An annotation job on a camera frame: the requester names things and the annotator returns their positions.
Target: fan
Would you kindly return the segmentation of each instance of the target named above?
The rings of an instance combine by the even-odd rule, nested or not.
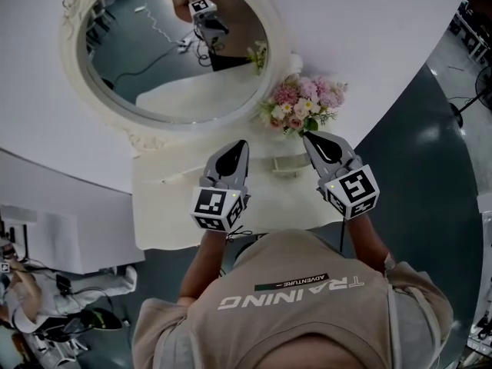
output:
[[[477,93],[477,97],[469,100],[462,109],[458,109],[456,105],[449,103],[458,120],[460,128],[463,127],[463,116],[461,116],[461,112],[467,109],[476,100],[480,99],[480,102],[492,111],[492,65],[484,68],[478,74],[477,80],[475,81],[475,92]]]

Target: pink flower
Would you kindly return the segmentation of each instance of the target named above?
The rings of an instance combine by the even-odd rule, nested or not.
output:
[[[309,78],[302,77],[299,79],[301,85],[301,97],[310,98],[312,101],[317,102],[317,86]]]
[[[279,121],[278,119],[271,119],[270,120],[270,127],[271,128],[280,128],[282,126],[282,122]]]
[[[296,118],[304,119],[309,115],[309,111],[305,108],[304,104],[297,103],[294,106],[294,113]]]
[[[333,92],[335,93],[335,96],[337,97],[338,105],[342,105],[345,101],[345,95],[344,93],[347,91],[347,84],[337,82],[334,87],[333,87]]]
[[[299,88],[292,84],[283,83],[277,87],[274,93],[275,104],[296,105],[299,99]]]
[[[320,75],[314,76],[311,81],[316,85],[317,95],[321,97],[321,93],[326,93],[330,90],[330,81],[326,77]]]
[[[332,91],[326,91],[320,94],[320,103],[325,107],[336,108],[340,106],[338,98]]]
[[[290,128],[293,128],[294,130],[300,130],[302,126],[304,126],[304,121],[301,119],[296,118],[295,116],[292,116],[289,119],[289,125]]]

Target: person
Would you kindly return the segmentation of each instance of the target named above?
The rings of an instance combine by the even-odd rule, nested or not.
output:
[[[395,264],[367,214],[347,229],[357,259],[311,232],[277,231],[221,278],[226,235],[207,231],[177,303],[143,303],[135,368],[429,367],[450,333],[448,300]]]
[[[196,0],[172,0],[175,14],[181,20],[192,23],[188,4]],[[249,63],[248,48],[258,49],[256,42],[267,37],[260,19],[244,0],[211,0],[218,8],[218,16],[226,24],[229,33],[218,40],[217,48],[209,48],[214,71]]]
[[[17,261],[11,244],[0,250],[12,272],[12,279],[2,282],[0,322],[25,334],[37,331],[49,318],[76,314],[101,296],[128,294],[137,285],[137,271],[131,266],[125,276],[97,274],[70,281],[61,272],[28,271]]]

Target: white table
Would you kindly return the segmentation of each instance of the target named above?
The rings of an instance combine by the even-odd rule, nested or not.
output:
[[[479,62],[481,58],[485,55],[485,52],[489,50],[489,47],[487,43],[470,27],[469,24],[467,24],[467,21],[463,19],[463,17],[456,13],[455,14],[457,18],[460,20],[461,23],[464,24],[464,26],[468,29],[468,31],[476,38],[477,40],[477,46],[475,46],[474,50],[468,55],[468,58],[470,60],[473,59],[473,56],[477,53],[478,49],[480,46],[484,46],[484,50],[475,58],[476,62]]]
[[[176,250],[198,245],[203,235],[191,220],[191,193],[215,151],[243,138],[250,146],[246,181],[251,200],[238,227],[254,233],[285,228],[308,229],[341,221],[340,214],[315,191],[311,164],[296,177],[272,173],[273,158],[302,155],[302,140],[284,140],[258,121],[220,131],[214,137],[176,144],[133,161],[132,186],[135,238],[140,249]]]

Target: wall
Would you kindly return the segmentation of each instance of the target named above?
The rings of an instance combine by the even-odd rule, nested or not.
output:
[[[0,151],[0,204],[38,212],[30,257],[89,273],[145,259],[135,246],[131,195],[70,178]]]
[[[0,0],[0,148],[131,191],[131,147],[79,99],[58,56],[62,0]]]
[[[275,0],[304,67],[349,82],[334,133],[354,147],[417,74],[460,2]]]
[[[357,145],[417,73],[460,0],[274,0],[308,70],[350,82],[336,133]],[[0,0],[0,147],[131,190],[131,150],[85,108],[57,52],[62,0]]]

